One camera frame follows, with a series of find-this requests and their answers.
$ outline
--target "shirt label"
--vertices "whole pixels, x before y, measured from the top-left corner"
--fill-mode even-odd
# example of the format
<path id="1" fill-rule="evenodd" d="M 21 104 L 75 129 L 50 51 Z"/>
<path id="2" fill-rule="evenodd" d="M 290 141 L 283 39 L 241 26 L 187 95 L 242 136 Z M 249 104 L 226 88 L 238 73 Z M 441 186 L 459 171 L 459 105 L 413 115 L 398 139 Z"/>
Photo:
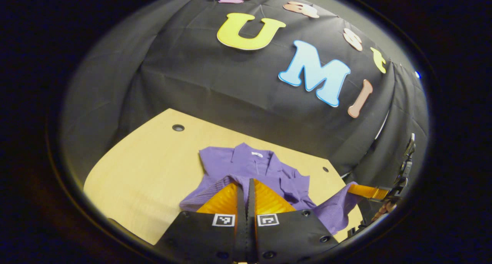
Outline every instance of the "shirt label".
<path id="1" fill-rule="evenodd" d="M 262 155 L 262 154 L 260 154 L 260 153 L 251 152 L 251 154 L 252 154 L 252 155 L 257 155 L 257 156 L 259 156 L 259 157 L 263 157 L 263 155 Z"/>

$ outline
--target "light wood tabletop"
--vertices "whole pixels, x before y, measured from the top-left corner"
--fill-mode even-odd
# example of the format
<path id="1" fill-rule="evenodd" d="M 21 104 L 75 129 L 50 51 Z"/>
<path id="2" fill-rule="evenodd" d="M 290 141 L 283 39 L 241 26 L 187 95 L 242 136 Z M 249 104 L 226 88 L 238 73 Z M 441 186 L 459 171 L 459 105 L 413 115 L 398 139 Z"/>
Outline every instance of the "light wood tabletop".
<path id="1" fill-rule="evenodd" d="M 175 131 L 173 125 L 184 126 Z M 275 152 L 281 162 L 309 175 L 309 197 L 320 204 L 346 184 L 327 159 L 296 152 L 168 109 L 149 120 L 107 152 L 84 183 L 84 193 L 108 218 L 154 245 L 181 211 L 179 202 L 200 183 L 204 169 L 198 151 L 233 148 L 241 143 Z M 362 220 L 358 206 L 342 241 Z"/>

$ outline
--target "black fabric backdrop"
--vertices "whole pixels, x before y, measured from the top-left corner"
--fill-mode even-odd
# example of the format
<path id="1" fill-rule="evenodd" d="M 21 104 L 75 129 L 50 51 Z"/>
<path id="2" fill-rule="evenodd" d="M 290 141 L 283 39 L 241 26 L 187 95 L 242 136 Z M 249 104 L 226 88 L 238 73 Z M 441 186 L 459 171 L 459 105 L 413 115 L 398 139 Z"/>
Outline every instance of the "black fabric backdrop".
<path id="1" fill-rule="evenodd" d="M 352 172 L 347 181 L 371 186 L 392 185 L 408 138 L 415 133 L 415 177 L 424 159 L 429 121 L 425 94 L 413 71 L 392 63 L 391 56 L 336 14 L 314 5 L 320 18 L 309 18 L 284 10 L 288 1 L 309 3 L 159 0 L 118 24 L 81 63 L 65 97 L 60 145 L 80 183 L 111 147 L 167 108 L 329 159 L 340 175 Z M 242 51 L 216 37 L 231 12 L 255 16 L 241 29 L 243 37 L 256 36 L 264 17 L 287 26 L 265 48 Z M 362 52 L 343 39 L 343 28 L 362 39 Z M 314 45 L 322 65 L 339 59 L 350 67 L 337 108 L 319 100 L 314 90 L 307 92 L 304 84 L 293 87 L 278 79 L 296 52 L 294 40 Z M 370 47 L 382 53 L 387 73 L 376 68 Z M 364 79 L 374 91 L 353 119 L 347 109 Z M 365 217 L 377 208 L 362 204 Z"/>

